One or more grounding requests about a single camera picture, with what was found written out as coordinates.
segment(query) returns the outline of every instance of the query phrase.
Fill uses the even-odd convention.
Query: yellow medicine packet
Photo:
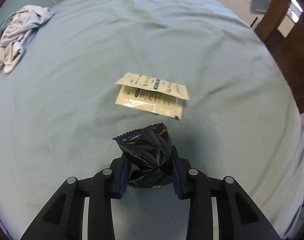
[[[117,105],[172,118],[182,118],[183,99],[189,99],[186,86],[144,75],[127,73],[116,84],[122,85]]]

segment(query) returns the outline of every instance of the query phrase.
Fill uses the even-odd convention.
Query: bed sheet
[[[53,10],[11,74],[0,73],[0,218],[15,240],[65,179],[121,155],[113,137],[156,122],[194,168],[235,177],[276,231],[291,233],[304,133],[246,23],[215,0],[66,0]],[[186,85],[182,121],[115,105],[127,72]],[[185,239],[188,209],[171,185],[128,188],[112,201],[116,239]]]

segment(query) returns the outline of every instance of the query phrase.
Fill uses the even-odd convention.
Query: black plastic packet
[[[113,140],[134,164],[129,186],[151,188],[172,182],[172,144],[163,123],[127,132]]]

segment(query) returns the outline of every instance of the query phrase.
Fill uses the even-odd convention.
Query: black wrapper
[[[172,144],[163,123],[127,132],[113,140],[135,165],[129,186],[151,188],[172,182]]]

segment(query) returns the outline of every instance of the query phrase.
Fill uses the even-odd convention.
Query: silver screw
[[[189,173],[190,173],[191,175],[197,175],[197,174],[198,174],[198,171],[197,171],[196,169],[190,169],[190,170],[189,170]]]
[[[76,181],[75,177],[69,177],[67,179],[67,183],[69,183],[69,184],[73,184],[73,183],[75,183],[75,181]]]
[[[112,173],[112,170],[110,170],[110,169],[105,169],[105,170],[102,171],[102,173],[103,173],[104,175],[110,175],[110,174]]]
[[[225,181],[229,184],[232,184],[234,182],[234,179],[232,177],[226,177]]]

